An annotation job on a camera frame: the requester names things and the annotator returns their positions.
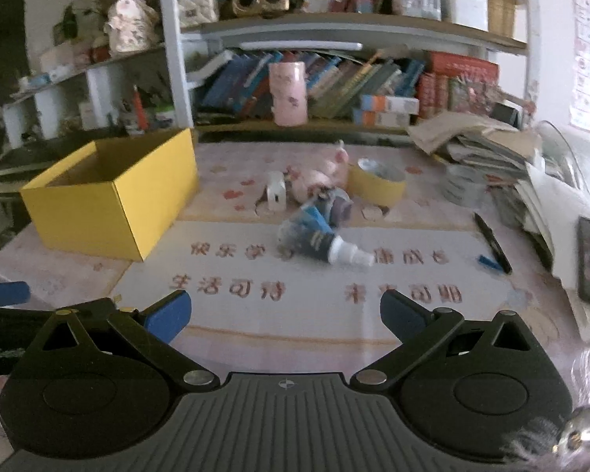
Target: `roll of tape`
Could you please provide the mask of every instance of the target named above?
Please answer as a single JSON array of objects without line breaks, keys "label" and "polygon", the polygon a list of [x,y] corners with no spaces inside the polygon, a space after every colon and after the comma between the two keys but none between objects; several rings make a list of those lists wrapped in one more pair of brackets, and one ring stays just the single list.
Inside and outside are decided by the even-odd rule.
[{"label": "roll of tape", "polygon": [[404,172],[369,158],[350,165],[347,192],[376,206],[392,208],[406,189]]},{"label": "roll of tape", "polygon": [[448,165],[442,181],[442,192],[450,202],[465,208],[483,203],[488,181],[481,171],[464,165]]}]

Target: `metal screw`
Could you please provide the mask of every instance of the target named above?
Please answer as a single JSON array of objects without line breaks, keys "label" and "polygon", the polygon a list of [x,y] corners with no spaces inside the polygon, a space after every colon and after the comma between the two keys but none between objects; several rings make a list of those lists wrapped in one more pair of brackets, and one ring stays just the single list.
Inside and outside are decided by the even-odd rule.
[{"label": "metal screw", "polygon": [[195,387],[209,385],[213,380],[214,374],[203,369],[188,371],[186,374],[184,374],[184,381],[189,385],[194,385]]},{"label": "metal screw", "polygon": [[356,380],[363,385],[382,385],[387,381],[387,375],[376,369],[365,369],[356,375]]}]

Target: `gold speaker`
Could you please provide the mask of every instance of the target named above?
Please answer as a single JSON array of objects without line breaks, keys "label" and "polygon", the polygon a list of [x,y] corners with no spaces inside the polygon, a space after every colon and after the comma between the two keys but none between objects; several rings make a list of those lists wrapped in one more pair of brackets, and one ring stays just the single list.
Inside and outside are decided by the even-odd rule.
[{"label": "gold speaker", "polygon": [[231,5],[241,17],[289,10],[289,0],[231,0]]}]

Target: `pen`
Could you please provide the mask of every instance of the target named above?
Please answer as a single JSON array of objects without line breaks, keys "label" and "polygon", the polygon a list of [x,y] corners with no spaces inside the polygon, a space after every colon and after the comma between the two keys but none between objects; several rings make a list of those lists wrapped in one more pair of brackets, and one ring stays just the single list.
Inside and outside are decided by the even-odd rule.
[{"label": "pen", "polygon": [[476,222],[479,231],[481,231],[481,234],[483,234],[483,237],[488,242],[489,248],[496,259],[496,262],[501,266],[505,273],[510,274],[511,264],[509,264],[509,261],[505,256],[505,252],[503,252],[503,249],[498,244],[498,241],[496,241],[494,232],[488,227],[488,225],[485,223],[485,220],[483,220],[483,218],[481,218],[477,213],[474,213],[474,221]]}]

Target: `shelf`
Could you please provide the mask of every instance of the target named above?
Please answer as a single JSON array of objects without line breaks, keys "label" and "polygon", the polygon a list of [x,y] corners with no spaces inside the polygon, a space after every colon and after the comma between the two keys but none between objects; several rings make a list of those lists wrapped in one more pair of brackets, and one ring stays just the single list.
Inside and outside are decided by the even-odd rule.
[{"label": "shelf", "polygon": [[467,26],[403,15],[346,12],[293,13],[273,19],[235,18],[189,29],[182,37],[185,41],[220,39],[224,42],[224,47],[231,48],[240,42],[271,40],[273,37],[281,40],[337,40],[337,33],[340,33],[339,40],[356,40],[372,48],[381,45],[385,47],[389,43],[397,44],[398,36],[418,36],[514,55],[527,54],[527,45],[524,42]]},{"label": "shelf", "polygon": [[133,58],[134,56],[146,55],[147,53],[157,52],[157,51],[160,51],[163,49],[164,49],[164,43],[162,42],[162,43],[158,44],[157,46],[152,47],[150,50],[145,50],[143,52],[135,52],[135,53],[121,53],[113,58],[108,58],[107,60],[103,60],[102,62],[96,62],[94,64],[90,64],[86,67],[83,67],[81,69],[74,71],[72,74],[70,74],[69,76],[66,76],[65,78],[62,78],[61,80],[54,81],[53,83],[49,83],[47,85],[44,85],[43,87],[39,87],[34,90],[29,90],[28,92],[26,92],[25,94],[22,94],[22,96],[18,97],[13,102],[6,103],[4,105],[4,107],[10,108],[10,107],[15,106],[17,104],[20,104],[21,102],[26,101],[27,99],[33,97],[35,94],[39,94],[40,92],[43,92],[44,90],[48,90],[53,87],[56,87],[57,85],[59,85],[60,83],[63,83],[64,81],[72,80],[72,78],[76,78],[77,76],[82,75],[83,73],[85,73],[86,71],[89,71],[90,69],[98,69],[100,67],[104,67],[109,64],[120,62],[120,61],[126,60],[128,58]]},{"label": "shelf", "polygon": [[273,121],[248,120],[235,124],[198,125],[194,128],[202,133],[226,133],[226,132],[302,132],[302,133],[378,133],[380,135],[407,136],[406,131],[394,127],[363,127],[350,121],[314,120],[308,124],[293,127],[284,127]]}]

